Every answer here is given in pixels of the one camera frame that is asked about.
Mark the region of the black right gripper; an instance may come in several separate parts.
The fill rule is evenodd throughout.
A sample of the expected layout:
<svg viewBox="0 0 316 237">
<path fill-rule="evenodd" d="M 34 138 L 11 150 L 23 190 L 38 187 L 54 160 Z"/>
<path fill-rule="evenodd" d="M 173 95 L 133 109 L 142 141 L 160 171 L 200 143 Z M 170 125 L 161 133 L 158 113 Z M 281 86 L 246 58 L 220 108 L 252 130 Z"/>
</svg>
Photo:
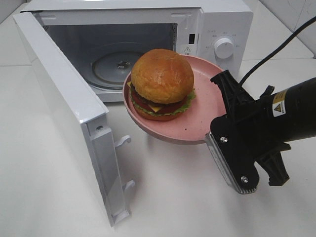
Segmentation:
<svg viewBox="0 0 316 237">
<path fill-rule="evenodd" d="M 291 146 L 275 138 L 266 127 L 264 116 L 268 109 L 255 100 L 234 79 L 229 70 L 210 79 L 222 94 L 226 115 L 216 117 L 210 124 L 224 158 L 242 187 L 255 187 L 259 183 L 259 164 L 269 177 L 269 185 L 283 186 L 289 176 L 281 152 Z"/>
</svg>

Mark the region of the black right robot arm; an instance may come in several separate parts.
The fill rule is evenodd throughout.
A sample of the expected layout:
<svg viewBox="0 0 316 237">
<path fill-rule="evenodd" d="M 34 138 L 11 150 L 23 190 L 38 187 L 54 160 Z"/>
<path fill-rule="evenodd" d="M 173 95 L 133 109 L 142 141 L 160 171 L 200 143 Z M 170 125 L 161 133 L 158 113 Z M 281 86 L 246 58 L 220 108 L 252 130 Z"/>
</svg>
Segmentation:
<svg viewBox="0 0 316 237">
<path fill-rule="evenodd" d="M 256 191 L 259 164 L 270 186 L 289 179 L 281 152 L 290 141 L 316 134 L 316 80 L 310 79 L 274 93 L 268 86 L 259 99 L 241 88 L 229 71 L 214 76 L 226 113 L 210 124 L 207 143 L 229 186 L 240 194 Z"/>
</svg>

